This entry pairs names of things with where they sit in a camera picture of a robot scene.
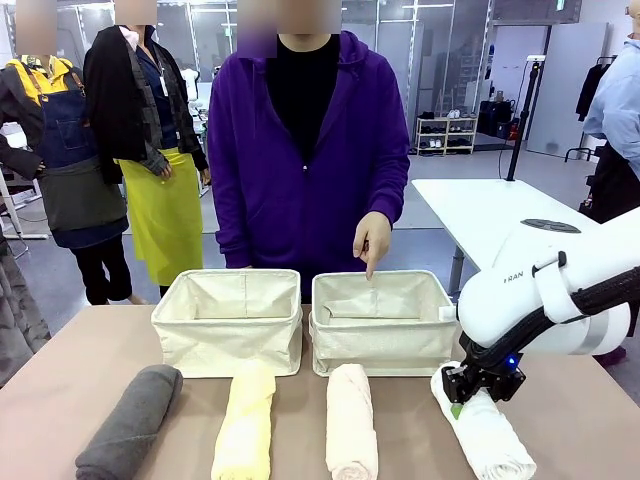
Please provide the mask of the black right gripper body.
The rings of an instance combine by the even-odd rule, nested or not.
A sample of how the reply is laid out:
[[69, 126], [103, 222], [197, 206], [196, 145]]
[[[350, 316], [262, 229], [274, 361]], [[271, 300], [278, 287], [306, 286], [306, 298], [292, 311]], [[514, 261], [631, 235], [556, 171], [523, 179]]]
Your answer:
[[514, 352], [509, 348], [485, 348], [462, 335], [459, 340], [465, 358], [464, 379], [473, 385], [493, 385], [495, 383], [514, 385], [518, 388], [525, 381], [525, 374], [520, 369], [521, 352]]

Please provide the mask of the person's left hand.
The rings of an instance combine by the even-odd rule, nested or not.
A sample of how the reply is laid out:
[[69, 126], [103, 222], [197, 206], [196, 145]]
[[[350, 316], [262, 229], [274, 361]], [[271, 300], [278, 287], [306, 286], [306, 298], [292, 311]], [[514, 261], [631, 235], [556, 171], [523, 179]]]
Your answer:
[[365, 276], [371, 280], [380, 260], [391, 244], [391, 224], [380, 212], [367, 213], [358, 223], [353, 242], [353, 256], [366, 265]]

